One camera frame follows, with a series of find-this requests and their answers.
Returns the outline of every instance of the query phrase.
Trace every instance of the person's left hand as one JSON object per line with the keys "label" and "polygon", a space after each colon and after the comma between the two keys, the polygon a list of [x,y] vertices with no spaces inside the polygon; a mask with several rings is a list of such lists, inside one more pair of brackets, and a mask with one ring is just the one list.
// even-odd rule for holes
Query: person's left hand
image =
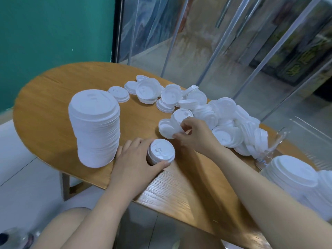
{"label": "person's left hand", "polygon": [[143,192],[156,175],[169,166],[167,161],[153,166],[147,163],[147,149],[153,141],[154,139],[136,138],[134,141],[126,141],[118,148],[109,188],[126,195],[130,198],[128,201]]}

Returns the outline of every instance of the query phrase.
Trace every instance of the person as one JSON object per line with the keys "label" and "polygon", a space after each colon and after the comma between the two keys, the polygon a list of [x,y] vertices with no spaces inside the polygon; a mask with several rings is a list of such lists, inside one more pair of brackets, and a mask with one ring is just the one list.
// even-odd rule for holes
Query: person
{"label": "person", "polygon": [[[188,134],[174,137],[218,165],[272,248],[331,248],[332,226],[220,145],[204,121],[188,117],[181,126]],[[169,166],[166,161],[147,164],[152,141],[136,138],[119,147],[112,179],[95,208],[75,208],[60,214],[44,229],[33,249],[112,248],[129,203]],[[190,249],[217,248],[188,244]]]}

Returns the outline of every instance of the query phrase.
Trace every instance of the forearm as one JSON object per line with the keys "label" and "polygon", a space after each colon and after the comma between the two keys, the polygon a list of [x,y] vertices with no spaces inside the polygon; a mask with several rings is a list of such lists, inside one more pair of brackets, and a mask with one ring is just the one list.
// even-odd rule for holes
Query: forearm
{"label": "forearm", "polygon": [[129,203],[123,194],[107,189],[61,249],[112,248],[121,217]]}
{"label": "forearm", "polygon": [[332,227],[222,146],[209,154],[273,248],[330,248]]}

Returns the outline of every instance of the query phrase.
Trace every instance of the floor tile grout line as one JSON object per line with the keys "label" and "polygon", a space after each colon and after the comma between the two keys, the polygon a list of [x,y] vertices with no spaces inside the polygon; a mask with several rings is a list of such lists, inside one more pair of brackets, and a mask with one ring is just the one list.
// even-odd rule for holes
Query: floor tile grout line
{"label": "floor tile grout line", "polygon": [[159,216],[159,214],[157,213],[156,221],[154,222],[151,238],[150,238],[150,241],[149,241],[149,245],[147,246],[147,249],[149,249],[149,247],[150,247],[152,236],[153,236],[153,233],[154,233],[154,229],[156,228],[156,223],[157,223],[158,216]]}
{"label": "floor tile grout line", "polygon": [[10,178],[8,178],[3,184],[0,185],[0,187],[2,185],[4,185],[6,182],[8,182],[10,179],[12,179],[17,173],[19,173],[22,169],[24,169],[25,167],[27,167],[30,163],[32,163],[37,157],[35,157],[31,162],[29,162],[27,165],[25,165],[23,168],[21,168],[18,172],[16,172],[14,175],[12,175]]}

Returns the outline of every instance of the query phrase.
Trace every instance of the hand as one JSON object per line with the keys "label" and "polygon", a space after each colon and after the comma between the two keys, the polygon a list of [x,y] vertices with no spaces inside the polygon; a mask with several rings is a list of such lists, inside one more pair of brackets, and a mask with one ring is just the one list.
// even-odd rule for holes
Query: hand
{"label": "hand", "polygon": [[221,146],[205,121],[188,117],[182,121],[181,127],[188,134],[177,133],[173,135],[173,138],[180,140],[182,145],[191,147],[202,155],[209,157],[213,150]]}
{"label": "hand", "polygon": [[108,188],[120,192],[121,197],[131,201],[169,166],[167,161],[153,166],[147,164],[147,149],[153,141],[154,139],[136,138],[134,141],[126,141],[123,147],[118,148]]}

